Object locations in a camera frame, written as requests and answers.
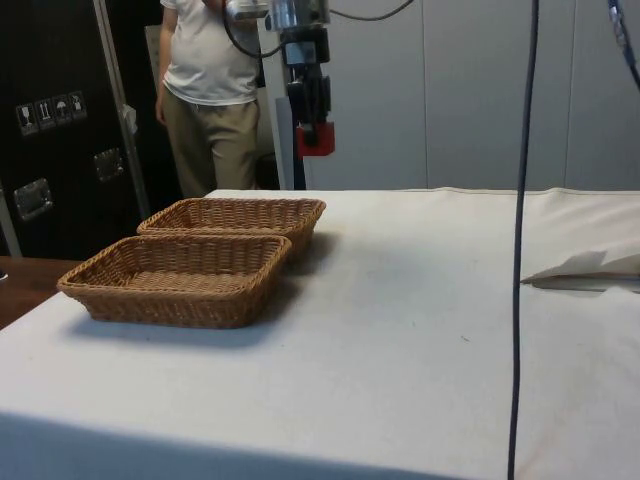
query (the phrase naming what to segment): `white tablecloth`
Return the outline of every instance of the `white tablecloth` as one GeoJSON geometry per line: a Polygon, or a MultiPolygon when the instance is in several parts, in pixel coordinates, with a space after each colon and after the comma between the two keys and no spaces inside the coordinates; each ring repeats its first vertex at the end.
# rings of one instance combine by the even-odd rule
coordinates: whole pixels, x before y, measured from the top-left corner
{"type": "MultiPolygon", "coordinates": [[[[305,196],[328,209],[257,326],[104,324],[58,295],[0,332],[0,479],[504,478],[515,197],[305,196]]],[[[632,270],[638,219],[640,195],[531,195],[524,273],[632,270]]],[[[637,479],[640,296],[522,303],[518,478],[637,479]]]]}

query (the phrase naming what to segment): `black cord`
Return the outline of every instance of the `black cord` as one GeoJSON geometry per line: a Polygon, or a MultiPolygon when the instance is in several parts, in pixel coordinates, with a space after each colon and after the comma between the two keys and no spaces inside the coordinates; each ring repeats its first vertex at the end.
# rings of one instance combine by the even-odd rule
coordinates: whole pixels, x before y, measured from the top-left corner
{"type": "Polygon", "coordinates": [[[236,47],[246,56],[254,58],[256,60],[262,60],[265,58],[273,57],[276,53],[278,53],[284,47],[284,42],[283,42],[280,45],[278,45],[276,48],[274,48],[273,50],[267,53],[251,52],[247,50],[240,42],[238,42],[238,40],[236,39],[236,36],[233,34],[233,31],[231,30],[231,24],[229,23],[229,13],[227,12],[227,0],[221,1],[221,9],[222,9],[222,23],[224,24],[224,29],[227,32],[227,36],[229,37],[229,40],[231,40],[231,43],[233,43],[234,47],[236,47]]]}
{"type": "Polygon", "coordinates": [[[636,82],[636,86],[638,90],[640,90],[640,73],[638,73],[638,67],[635,65],[629,65],[631,68],[631,75],[633,76],[633,80],[636,82]]]}
{"type": "Polygon", "coordinates": [[[378,17],[361,17],[359,15],[352,15],[350,13],[344,13],[344,12],[340,12],[338,10],[333,10],[333,9],[331,10],[331,13],[333,13],[334,15],[338,15],[339,17],[348,18],[349,20],[357,20],[359,22],[381,22],[383,20],[387,20],[388,18],[393,17],[394,15],[397,15],[402,10],[404,10],[409,5],[411,5],[414,1],[415,0],[407,0],[398,8],[395,8],[389,13],[385,13],[384,15],[380,15],[378,17]]]}
{"type": "Polygon", "coordinates": [[[636,66],[636,56],[631,45],[631,37],[627,24],[624,19],[624,13],[619,0],[609,0],[609,16],[613,22],[614,33],[618,41],[618,45],[622,48],[622,54],[629,66],[633,81],[640,91],[640,74],[638,73],[638,67],[636,66]]]}
{"type": "Polygon", "coordinates": [[[538,28],[540,25],[540,0],[532,0],[531,44],[529,68],[524,102],[524,122],[518,173],[518,200],[516,207],[515,247],[513,253],[513,393],[511,397],[511,426],[509,430],[509,480],[515,478],[516,443],[518,438],[518,410],[520,407],[520,279],[522,275],[522,230],[524,223],[524,200],[527,188],[527,167],[529,164],[529,143],[531,138],[531,109],[533,86],[538,60],[538,28]]]}

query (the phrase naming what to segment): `khaki pants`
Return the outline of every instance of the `khaki pants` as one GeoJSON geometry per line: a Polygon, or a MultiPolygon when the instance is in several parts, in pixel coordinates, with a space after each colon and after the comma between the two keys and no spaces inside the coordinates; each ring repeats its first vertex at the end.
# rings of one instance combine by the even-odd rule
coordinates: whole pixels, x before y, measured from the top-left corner
{"type": "Polygon", "coordinates": [[[185,198],[256,187],[257,102],[194,105],[165,89],[163,110],[185,198]]]}

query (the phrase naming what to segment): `brown woven basket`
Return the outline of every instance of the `brown woven basket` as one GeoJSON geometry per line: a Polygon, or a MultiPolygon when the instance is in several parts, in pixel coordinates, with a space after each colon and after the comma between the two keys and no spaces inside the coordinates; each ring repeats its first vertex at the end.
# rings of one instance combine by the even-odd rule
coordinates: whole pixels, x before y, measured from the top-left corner
{"type": "Polygon", "coordinates": [[[96,320],[238,328],[260,313],[290,248],[277,236],[126,238],[67,273],[58,289],[96,320]]]}
{"type": "Polygon", "coordinates": [[[199,198],[180,201],[138,227],[140,235],[282,235],[297,256],[326,204],[320,200],[199,198]]]}

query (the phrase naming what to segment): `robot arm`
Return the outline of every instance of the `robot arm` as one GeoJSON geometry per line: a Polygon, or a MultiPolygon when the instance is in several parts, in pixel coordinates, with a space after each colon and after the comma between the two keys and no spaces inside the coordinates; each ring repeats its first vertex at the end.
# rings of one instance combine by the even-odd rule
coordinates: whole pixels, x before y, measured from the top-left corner
{"type": "Polygon", "coordinates": [[[326,156],[335,150],[331,111],[331,82],[322,73],[330,60],[325,25],[328,0],[228,0],[233,21],[270,16],[268,28],[280,34],[284,63],[289,70],[287,93],[296,122],[300,156],[326,156]]]}

